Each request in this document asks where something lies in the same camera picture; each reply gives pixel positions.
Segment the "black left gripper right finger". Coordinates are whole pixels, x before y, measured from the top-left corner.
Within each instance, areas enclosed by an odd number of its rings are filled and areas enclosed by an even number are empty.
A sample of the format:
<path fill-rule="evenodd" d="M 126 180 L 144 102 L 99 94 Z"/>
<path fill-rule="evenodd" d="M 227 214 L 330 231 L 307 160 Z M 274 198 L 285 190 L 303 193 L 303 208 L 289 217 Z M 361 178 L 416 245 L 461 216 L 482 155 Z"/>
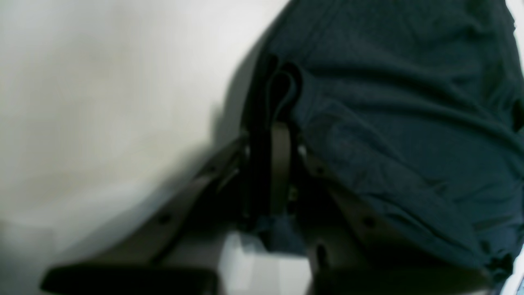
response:
<path fill-rule="evenodd" d="M 488 295 L 478 268 L 461 268 L 408 241 L 299 143 L 293 150 L 309 295 Z"/>

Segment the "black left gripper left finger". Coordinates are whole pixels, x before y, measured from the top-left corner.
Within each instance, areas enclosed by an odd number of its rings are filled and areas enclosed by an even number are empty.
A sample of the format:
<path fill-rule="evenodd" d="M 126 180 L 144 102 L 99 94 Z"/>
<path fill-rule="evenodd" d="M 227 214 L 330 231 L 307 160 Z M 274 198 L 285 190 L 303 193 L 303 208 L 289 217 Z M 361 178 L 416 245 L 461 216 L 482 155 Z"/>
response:
<path fill-rule="evenodd" d="M 58 295 L 222 295 L 228 233 L 285 213 L 292 140 L 285 123 L 242 136 L 128 237 L 91 258 L 53 267 Z"/>

